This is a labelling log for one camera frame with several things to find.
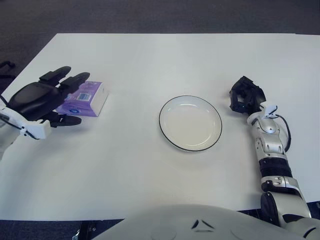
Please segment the plate rim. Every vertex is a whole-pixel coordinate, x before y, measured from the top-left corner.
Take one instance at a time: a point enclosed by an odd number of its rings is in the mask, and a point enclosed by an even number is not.
[[[181,147],[181,146],[176,145],[175,143],[173,143],[173,142],[166,136],[166,134],[164,133],[164,131],[163,131],[162,127],[161,127],[161,123],[160,123],[160,116],[161,116],[162,110],[164,109],[165,105],[167,105],[167,103],[169,103],[169,102],[172,101],[173,99],[180,98],[180,97],[193,97],[193,98],[201,99],[201,100],[205,101],[206,103],[208,103],[208,104],[209,104],[211,107],[213,107],[213,109],[216,111],[216,113],[217,113],[218,116],[219,116],[220,122],[221,122],[221,130],[220,130],[219,137],[217,138],[217,140],[216,140],[212,145],[210,145],[210,146],[208,146],[208,147],[206,147],[206,148],[203,148],[203,149],[199,149],[199,150],[190,150],[190,149],[185,149],[185,148],[183,148],[183,147]],[[215,144],[218,142],[218,140],[220,139],[221,134],[222,134],[223,124],[222,124],[222,119],[221,119],[221,116],[220,116],[218,110],[217,110],[210,102],[208,102],[208,101],[206,101],[206,100],[204,100],[203,98],[198,97],[198,96],[193,96],[193,95],[180,95],[180,96],[175,96],[175,97],[171,98],[170,100],[168,100],[168,101],[162,106],[162,108],[161,108],[161,110],[160,110],[160,113],[159,113],[158,120],[159,120],[160,130],[161,130],[162,134],[164,135],[164,137],[165,137],[171,144],[173,144],[174,146],[176,146],[177,148],[182,149],[182,150],[184,150],[184,151],[188,151],[188,152],[201,152],[201,151],[204,151],[204,150],[207,150],[207,149],[211,148],[213,145],[215,145]]]

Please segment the tissue box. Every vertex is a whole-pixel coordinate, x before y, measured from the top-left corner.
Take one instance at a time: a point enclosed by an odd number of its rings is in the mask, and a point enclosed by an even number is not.
[[[60,114],[97,117],[107,96],[102,82],[85,81],[76,92],[67,96],[56,111]]]

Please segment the robotic arm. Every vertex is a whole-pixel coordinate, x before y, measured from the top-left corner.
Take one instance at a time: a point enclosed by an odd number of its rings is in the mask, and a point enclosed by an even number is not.
[[[265,220],[307,239],[320,239],[320,221],[311,218],[309,208],[293,178],[286,152],[290,148],[291,133],[287,121],[276,114],[277,105],[266,101],[263,90],[243,76],[230,91],[230,108],[248,113],[247,124],[251,126],[255,151],[260,166],[261,210]],[[274,121],[283,119],[288,141],[284,147],[280,139],[280,127]]]
[[[82,72],[59,83],[70,70],[71,67],[63,66],[47,72],[38,82],[20,89],[9,102],[1,96],[5,105],[0,106],[0,159],[19,135],[36,140],[45,139],[51,133],[51,128],[81,123],[79,117],[53,111],[90,76],[90,73]]]

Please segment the gray carpet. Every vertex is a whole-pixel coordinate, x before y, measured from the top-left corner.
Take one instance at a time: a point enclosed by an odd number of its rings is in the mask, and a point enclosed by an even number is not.
[[[0,0],[0,62],[16,63],[16,68],[0,69],[0,74],[18,75],[56,33],[320,35],[320,3],[319,0]],[[10,82],[0,80],[0,93]],[[313,211],[319,214],[315,204]],[[71,239],[78,226],[79,222],[0,221],[0,239]]]

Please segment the black cable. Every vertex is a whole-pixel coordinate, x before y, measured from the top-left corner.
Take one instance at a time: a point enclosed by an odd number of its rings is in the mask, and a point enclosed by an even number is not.
[[[9,122],[8,120],[6,120],[3,116],[0,116],[0,119],[1,119],[2,121],[4,121],[6,124],[10,125],[11,127],[14,127],[14,128],[16,128],[16,129],[19,129],[19,130],[22,129],[21,127],[18,127],[18,126],[16,126],[16,125],[12,124],[11,122]]]
[[[31,132],[26,131],[25,133],[28,134],[31,138],[33,138],[35,140],[39,140],[39,138],[36,138],[35,136],[33,136]]]
[[[8,107],[9,103],[7,102],[7,100],[0,94],[0,99],[4,102],[4,104]]]
[[[15,129],[21,130],[21,127],[18,127],[14,124],[12,124],[11,122],[9,122],[8,120],[6,120],[3,116],[0,116],[0,119],[2,121],[4,121],[6,124],[10,125],[11,127],[14,127]],[[28,134],[31,138],[35,139],[35,140],[39,140],[39,138],[36,138],[31,132],[29,131],[25,131],[26,134]]]
[[[289,148],[290,148],[290,145],[291,145],[291,133],[290,133],[290,130],[289,130],[289,125],[287,123],[287,121],[285,120],[285,118],[279,114],[276,114],[277,117],[281,118],[284,123],[285,123],[285,126],[286,126],[286,130],[288,132],[288,142],[286,144],[286,147],[284,149],[285,152],[288,152]]]

